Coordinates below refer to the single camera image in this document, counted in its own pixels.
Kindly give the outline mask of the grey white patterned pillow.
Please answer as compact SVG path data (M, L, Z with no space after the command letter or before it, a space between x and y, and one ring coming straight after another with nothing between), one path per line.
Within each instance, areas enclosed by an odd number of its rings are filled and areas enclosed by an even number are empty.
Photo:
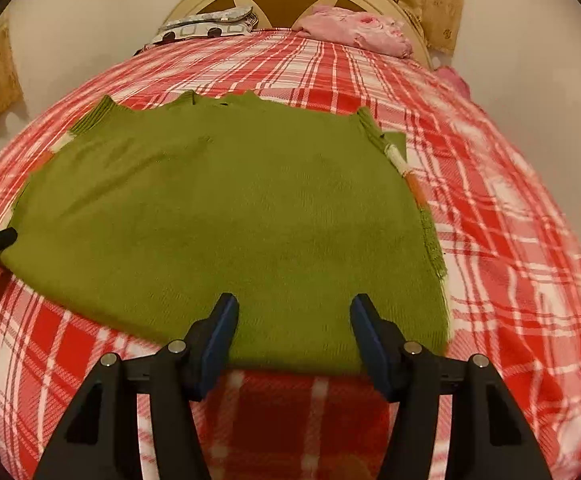
M161 25L151 44L230 36L249 35L259 18L251 6L236 6L223 11L189 15Z

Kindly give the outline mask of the pink folded blanket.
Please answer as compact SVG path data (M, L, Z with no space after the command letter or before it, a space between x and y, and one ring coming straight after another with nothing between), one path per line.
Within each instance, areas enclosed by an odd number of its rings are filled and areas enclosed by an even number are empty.
M351 11L338 6L314 6L298 18L292 30L301 36L343 44L394 58L409 58L411 41L402 32L402 23L390 16Z

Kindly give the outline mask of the green orange cream striped sweater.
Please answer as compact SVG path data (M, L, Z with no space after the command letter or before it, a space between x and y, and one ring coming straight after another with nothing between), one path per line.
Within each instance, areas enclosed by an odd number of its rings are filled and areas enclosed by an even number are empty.
M355 374L354 296L432 352L450 338L435 224L370 111L187 91L151 110L101 99L28 177L2 263L97 323L165 344L229 292L230 361Z

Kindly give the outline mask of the pink cloth at bedside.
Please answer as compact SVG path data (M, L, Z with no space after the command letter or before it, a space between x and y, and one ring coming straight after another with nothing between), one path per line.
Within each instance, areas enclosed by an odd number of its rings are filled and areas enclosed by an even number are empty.
M440 66L434 70L436 76L449 84L464 99L471 99L471 88L464 78L452 66Z

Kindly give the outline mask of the red white plaid bed sheet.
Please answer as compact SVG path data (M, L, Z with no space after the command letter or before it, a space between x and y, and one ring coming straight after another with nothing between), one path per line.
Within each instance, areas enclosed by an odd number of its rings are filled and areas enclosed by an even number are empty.
M0 153L0 223L27 174L102 96L145 110L193 90L252 91L401 131L448 269L450 356L487 354L558 479L581 473L581 245L522 155L487 115L414 62L286 30L172 44L105 70ZM0 460L32 476L102 353L149 345L79 318L0 269ZM232 372L196 406L221 479L327 478L345 455L382 461L394 409L365 380Z

